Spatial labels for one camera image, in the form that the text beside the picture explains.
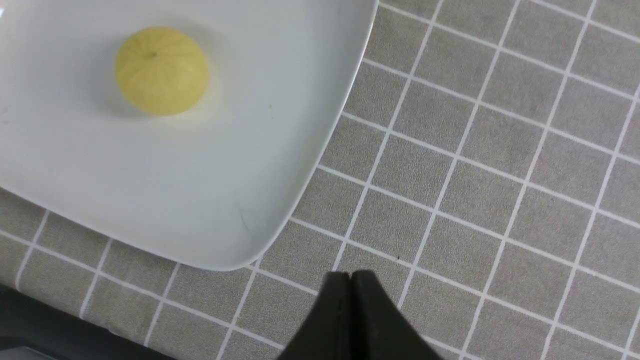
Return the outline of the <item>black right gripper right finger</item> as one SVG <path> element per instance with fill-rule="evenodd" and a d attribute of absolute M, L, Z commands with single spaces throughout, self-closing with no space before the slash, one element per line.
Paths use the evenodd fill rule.
<path fill-rule="evenodd" d="M 441 360 L 388 296 L 373 271 L 350 276 L 350 357 L 353 360 Z"/>

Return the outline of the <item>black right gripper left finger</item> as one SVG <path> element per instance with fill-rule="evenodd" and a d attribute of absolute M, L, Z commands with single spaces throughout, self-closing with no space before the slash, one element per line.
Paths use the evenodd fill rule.
<path fill-rule="evenodd" d="M 310 312 L 279 360 L 350 360 L 352 299 L 346 272 L 325 275 Z"/>

